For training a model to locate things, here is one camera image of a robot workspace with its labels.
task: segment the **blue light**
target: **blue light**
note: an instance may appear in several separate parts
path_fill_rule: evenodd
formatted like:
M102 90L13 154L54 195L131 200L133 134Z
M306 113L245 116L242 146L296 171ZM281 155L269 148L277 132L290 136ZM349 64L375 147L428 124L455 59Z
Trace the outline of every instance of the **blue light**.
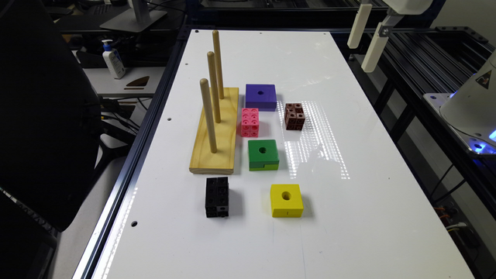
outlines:
M475 152L478 152L478 153L481 153L481 151L486 147L486 145L484 143L481 143L480 144L480 148L476 148L475 149Z
M496 130L489 135L489 138L493 141L496 141Z

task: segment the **hole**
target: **hole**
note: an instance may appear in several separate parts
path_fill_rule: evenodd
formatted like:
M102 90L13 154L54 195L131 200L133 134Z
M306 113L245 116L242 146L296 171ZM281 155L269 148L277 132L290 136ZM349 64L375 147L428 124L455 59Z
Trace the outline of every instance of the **hole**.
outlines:
M285 201L289 201L291 199L291 193L290 192L283 192L282 193L282 198L285 200Z

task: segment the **white table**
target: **white table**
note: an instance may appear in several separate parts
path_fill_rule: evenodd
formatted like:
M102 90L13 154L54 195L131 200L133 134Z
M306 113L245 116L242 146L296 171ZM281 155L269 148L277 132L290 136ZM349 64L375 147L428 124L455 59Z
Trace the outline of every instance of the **white table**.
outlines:
M279 170L248 171L254 139L239 136L230 217L205 217L212 176L188 165L212 31L192 32L97 277L473 278L329 33L220 37L224 85L239 87L240 108L245 84L276 85L278 111L260 113L259 139L277 141ZM303 131L282 129L286 102L303 103ZM300 219L270 216L271 184L300 184Z

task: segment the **white device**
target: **white device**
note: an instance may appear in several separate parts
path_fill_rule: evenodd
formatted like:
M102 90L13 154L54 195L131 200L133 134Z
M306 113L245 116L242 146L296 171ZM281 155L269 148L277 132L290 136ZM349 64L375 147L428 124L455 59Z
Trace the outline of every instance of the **white device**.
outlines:
M454 129L496 146L496 52L441 106Z
M117 50L112 49L112 47L109 45L109 42L112 42L112 40L102 40L102 42L103 49L105 50L102 56L105 60L105 63L107 64L107 67L109 68L108 70L110 71L110 74L113 78L122 78L122 76L124 76L124 74L126 73L126 69L122 64L121 57L119 56Z
M406 15L420 15L425 12L432 4L432 0L383 0L390 9L387 11L387 17L377 26L374 37L370 42L369 49L362 63L362 69L366 73L375 70L379 58L386 47L393 27ZM353 23L348 47L355 49L360 43L365 25L367 23L372 5L370 0L362 0L358 13Z

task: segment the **lego-style cube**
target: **lego-style cube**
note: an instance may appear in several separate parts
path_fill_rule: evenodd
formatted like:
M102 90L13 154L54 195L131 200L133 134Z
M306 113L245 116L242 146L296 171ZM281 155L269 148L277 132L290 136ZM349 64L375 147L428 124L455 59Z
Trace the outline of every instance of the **lego-style cube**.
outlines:
M276 171L279 169L279 153L276 141L259 139L248 141L250 171Z
M284 109L284 122L286 130L302 130L305 124L305 114L300 103L286 104Z
M303 214L299 184L272 184L270 187L272 217L300 218Z
M229 216L229 182L227 177L207 178L205 212L207 218Z
M258 108L243 108L241 111L241 136L258 137Z
M274 84L247 84L246 108L258 108L261 112L275 112L277 106Z

